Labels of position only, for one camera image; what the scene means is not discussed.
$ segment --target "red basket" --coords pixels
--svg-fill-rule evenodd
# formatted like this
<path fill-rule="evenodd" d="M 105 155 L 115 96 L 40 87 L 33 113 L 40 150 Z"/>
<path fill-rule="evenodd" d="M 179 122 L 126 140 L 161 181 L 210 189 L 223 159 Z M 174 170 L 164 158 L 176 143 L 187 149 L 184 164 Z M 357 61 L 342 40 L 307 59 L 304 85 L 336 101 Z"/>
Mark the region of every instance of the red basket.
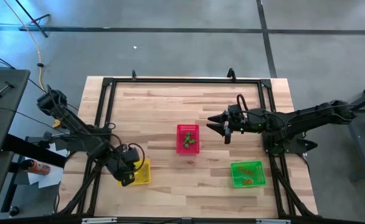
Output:
<path fill-rule="evenodd" d="M 189 144 L 189 148 L 184 146 L 186 133 L 192 133 L 195 143 Z M 199 153 L 199 125 L 179 124 L 177 125 L 177 153 L 178 154 L 198 154 Z"/>

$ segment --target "workbench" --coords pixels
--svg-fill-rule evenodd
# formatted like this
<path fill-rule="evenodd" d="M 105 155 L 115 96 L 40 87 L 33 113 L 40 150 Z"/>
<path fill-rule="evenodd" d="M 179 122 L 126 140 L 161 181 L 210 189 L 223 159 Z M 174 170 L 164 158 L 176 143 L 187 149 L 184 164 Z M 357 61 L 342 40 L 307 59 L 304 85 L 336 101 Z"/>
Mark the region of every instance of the workbench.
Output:
<path fill-rule="evenodd" d="M 87 77 L 78 116 L 94 124 L 104 77 Z M 293 111 L 288 81 L 271 79 L 277 111 Z M 266 97 L 266 108 L 269 101 Z M 113 217 L 278 217 L 270 161 L 262 137 L 234 133 L 231 143 L 206 127 L 209 116 L 221 114 L 243 94 L 249 108 L 260 107 L 258 88 L 238 83 L 117 83 L 110 122 L 113 133 L 125 143 L 135 142 L 151 163 L 151 183 L 121 187 L 103 169 L 95 216 Z M 107 100 L 103 107 L 101 125 Z M 176 154 L 176 126 L 198 124 L 201 151 L 195 156 Z M 260 160 L 267 184 L 263 187 L 233 188 L 230 163 Z M 59 193 L 63 209 L 82 184 L 87 156 L 76 153 L 65 165 Z M 313 213 L 317 213 L 308 169 L 302 158 L 286 154 L 293 190 Z M 84 212 L 90 202 L 88 189 Z M 281 186 L 283 206 L 287 200 Z"/>

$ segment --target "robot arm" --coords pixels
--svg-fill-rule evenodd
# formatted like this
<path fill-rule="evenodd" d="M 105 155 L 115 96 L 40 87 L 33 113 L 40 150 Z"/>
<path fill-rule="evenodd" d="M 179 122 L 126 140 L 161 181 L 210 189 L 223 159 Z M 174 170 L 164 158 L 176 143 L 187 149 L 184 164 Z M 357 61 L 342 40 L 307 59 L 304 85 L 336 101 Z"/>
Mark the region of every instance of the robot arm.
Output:
<path fill-rule="evenodd" d="M 283 148 L 295 138 L 311 144 L 306 149 L 308 151 L 316 144 L 304 141 L 299 136 L 325 124 L 349 124 L 355 118 L 350 106 L 346 102 L 334 100 L 291 113 L 273 113 L 260 108 L 242 111 L 239 104 L 229 105 L 227 111 L 209 117 L 208 120 L 215 123 L 209 123 L 207 127 L 223 136 L 225 144 L 230 143 L 234 131 L 239 131 L 241 134 L 262 133 L 265 148 L 272 153 L 283 152 Z"/>
<path fill-rule="evenodd" d="M 105 164 L 112 176 L 123 186 L 134 182 L 134 162 L 140 157 L 135 147 L 122 144 L 114 147 L 110 144 L 111 130 L 85 124 L 67 108 L 66 96 L 48 86 L 48 92 L 37 100 L 37 106 L 46 115 L 53 116 L 65 125 L 74 139 L 72 144 L 84 149 L 97 164 Z"/>

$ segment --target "concrete floor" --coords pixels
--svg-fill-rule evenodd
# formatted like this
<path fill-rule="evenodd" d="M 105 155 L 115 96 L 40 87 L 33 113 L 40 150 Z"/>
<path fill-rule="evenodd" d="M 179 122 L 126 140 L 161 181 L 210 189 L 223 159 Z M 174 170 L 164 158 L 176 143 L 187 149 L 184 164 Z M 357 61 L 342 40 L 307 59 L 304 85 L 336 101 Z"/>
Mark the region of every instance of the concrete floor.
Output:
<path fill-rule="evenodd" d="M 52 26 L 260 28 L 255 0 L 21 2 L 33 17 L 50 13 L 46 24 Z M 263 0 L 263 6 L 271 29 L 365 29 L 363 0 Z M 0 23 L 18 24 L 2 1 Z M 131 75 L 135 69 L 138 75 L 224 77 L 233 67 L 239 77 L 270 77 L 261 34 L 51 32 L 45 39 L 35 32 L 34 37 L 46 66 L 44 83 L 62 90 L 74 106 L 88 75 Z M 352 101 L 365 88 L 365 35 L 270 35 L 270 43 L 277 76 L 288 78 L 296 109 Z M 0 31 L 0 57 L 29 69 L 37 82 L 37 54 L 27 33 Z M 19 111 L 51 124 L 36 108 L 40 95 L 28 84 Z M 20 138 L 44 131 L 19 115 L 10 130 Z M 308 154 L 319 214 L 365 222 L 365 182 L 348 179 L 362 165 L 347 127 L 327 125 L 310 131 L 308 139 L 319 144 Z M 18 187 L 13 201 L 22 210 L 18 217 L 51 213 L 56 190 Z"/>

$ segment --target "green vegetable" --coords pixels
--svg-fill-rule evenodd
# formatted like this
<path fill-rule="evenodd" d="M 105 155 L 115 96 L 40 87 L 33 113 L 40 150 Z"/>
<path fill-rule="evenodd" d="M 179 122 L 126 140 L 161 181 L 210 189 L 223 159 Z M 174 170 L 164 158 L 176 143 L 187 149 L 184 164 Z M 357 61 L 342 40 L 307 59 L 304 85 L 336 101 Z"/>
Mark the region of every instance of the green vegetable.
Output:
<path fill-rule="evenodd" d="M 187 149 L 189 148 L 189 144 L 194 144 L 196 142 L 195 139 L 191 139 L 191 136 L 192 136 L 192 133 L 190 133 L 190 132 L 187 132 L 185 134 L 184 147 Z"/>

